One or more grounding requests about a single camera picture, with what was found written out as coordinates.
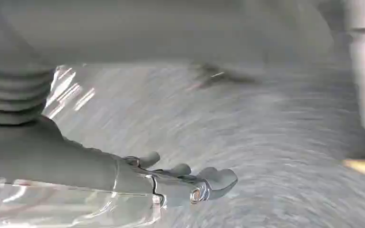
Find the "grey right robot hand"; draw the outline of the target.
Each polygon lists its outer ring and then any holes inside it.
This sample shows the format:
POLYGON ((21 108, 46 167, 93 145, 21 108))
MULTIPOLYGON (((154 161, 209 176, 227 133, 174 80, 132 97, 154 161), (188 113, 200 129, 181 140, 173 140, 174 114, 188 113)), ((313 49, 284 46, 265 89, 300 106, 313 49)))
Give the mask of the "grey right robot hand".
POLYGON ((233 170, 206 167, 193 175, 190 167, 150 170, 159 154, 120 157, 85 147, 64 137, 45 117, 19 124, 0 124, 0 178, 101 190, 115 195, 159 196, 181 205, 215 200, 237 183, 233 170))

